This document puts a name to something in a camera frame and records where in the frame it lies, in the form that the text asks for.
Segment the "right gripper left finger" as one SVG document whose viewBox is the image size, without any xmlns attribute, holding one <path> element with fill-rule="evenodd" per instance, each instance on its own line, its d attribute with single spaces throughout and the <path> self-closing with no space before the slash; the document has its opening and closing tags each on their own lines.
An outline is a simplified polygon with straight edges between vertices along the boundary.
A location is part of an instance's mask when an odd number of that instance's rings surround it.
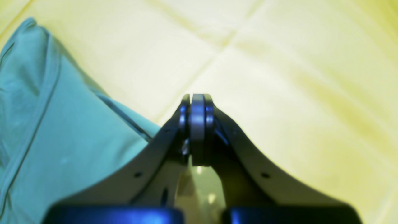
<svg viewBox="0 0 398 224">
<path fill-rule="evenodd" d="M 189 158 L 188 111 L 182 102 L 148 145 L 130 162 L 99 183 L 60 201 L 60 205 L 172 206 L 180 174 Z"/>
</svg>

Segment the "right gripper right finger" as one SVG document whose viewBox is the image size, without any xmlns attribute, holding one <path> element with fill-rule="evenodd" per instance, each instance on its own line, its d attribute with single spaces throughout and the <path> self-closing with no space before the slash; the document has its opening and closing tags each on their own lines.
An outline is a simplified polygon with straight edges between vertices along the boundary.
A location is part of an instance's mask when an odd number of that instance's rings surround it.
<svg viewBox="0 0 398 224">
<path fill-rule="evenodd" d="M 268 159 L 228 115 L 204 95 L 205 111 L 213 119 L 211 166 L 219 176 L 228 207 L 343 207 L 292 177 Z"/>
</svg>

